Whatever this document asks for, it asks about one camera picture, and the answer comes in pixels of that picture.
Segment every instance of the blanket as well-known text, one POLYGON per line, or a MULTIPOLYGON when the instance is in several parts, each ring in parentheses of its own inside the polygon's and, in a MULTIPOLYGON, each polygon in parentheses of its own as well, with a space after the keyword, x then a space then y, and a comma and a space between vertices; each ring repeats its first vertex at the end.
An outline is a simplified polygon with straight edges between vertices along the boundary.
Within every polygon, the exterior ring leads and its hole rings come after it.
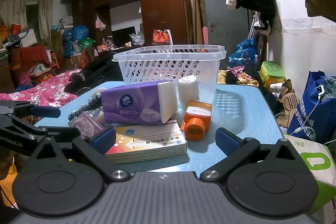
POLYGON ((80 70, 66 71, 28 90, 11 94, 0 93, 0 100, 30 101, 39 106, 61 107, 77 98, 76 95, 64 92, 65 86, 70 83, 70 76, 75 72, 80 70))

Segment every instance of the blue gripper pad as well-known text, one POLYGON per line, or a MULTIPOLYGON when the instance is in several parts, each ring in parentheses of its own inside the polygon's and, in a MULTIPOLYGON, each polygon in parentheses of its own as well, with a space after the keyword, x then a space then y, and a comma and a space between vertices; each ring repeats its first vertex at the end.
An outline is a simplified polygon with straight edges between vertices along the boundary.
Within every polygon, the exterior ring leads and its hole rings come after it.
POLYGON ((244 140, 223 127, 216 130, 215 141, 216 145, 226 156, 229 156, 245 144, 244 140))
POLYGON ((61 110, 50 106, 33 106, 29 112, 37 117, 58 118, 61 116, 61 110))
POLYGON ((116 142, 116 131, 108 127, 90 138, 91 146, 100 154, 105 155, 116 142))

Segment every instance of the white plastic basket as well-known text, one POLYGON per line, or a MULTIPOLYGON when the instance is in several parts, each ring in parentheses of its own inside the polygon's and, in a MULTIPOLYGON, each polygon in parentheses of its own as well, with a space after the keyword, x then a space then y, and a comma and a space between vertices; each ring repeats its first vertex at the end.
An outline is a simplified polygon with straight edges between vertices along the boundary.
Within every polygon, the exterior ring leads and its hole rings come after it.
POLYGON ((218 79, 219 61, 226 57, 224 46, 169 45, 141 47, 113 56, 119 62, 126 85, 172 80, 198 75, 199 99, 212 103, 218 79))

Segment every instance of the blue tote bag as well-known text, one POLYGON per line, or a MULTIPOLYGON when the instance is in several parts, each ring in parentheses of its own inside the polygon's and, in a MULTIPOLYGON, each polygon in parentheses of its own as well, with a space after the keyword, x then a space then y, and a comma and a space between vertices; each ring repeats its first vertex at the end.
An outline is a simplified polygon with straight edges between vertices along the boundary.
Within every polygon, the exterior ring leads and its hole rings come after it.
POLYGON ((322 85, 324 77, 325 74, 323 71, 309 72, 302 100, 296 107, 288 128, 288 134, 322 144, 330 140, 336 127, 336 99, 329 98, 324 102, 321 102, 321 98, 317 104, 317 87, 322 85), (294 133, 297 128, 302 126, 315 106, 315 110, 304 125, 306 127, 312 127, 315 134, 310 129, 302 129, 300 132, 294 133))

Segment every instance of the medicine box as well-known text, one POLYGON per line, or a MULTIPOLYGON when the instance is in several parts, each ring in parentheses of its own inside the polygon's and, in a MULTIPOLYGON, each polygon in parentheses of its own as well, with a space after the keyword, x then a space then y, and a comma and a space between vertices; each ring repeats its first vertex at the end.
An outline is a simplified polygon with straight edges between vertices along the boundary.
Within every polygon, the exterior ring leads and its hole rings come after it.
POLYGON ((165 124, 115 128, 115 145, 106 157, 116 164, 183 155, 186 140, 176 120, 165 124))

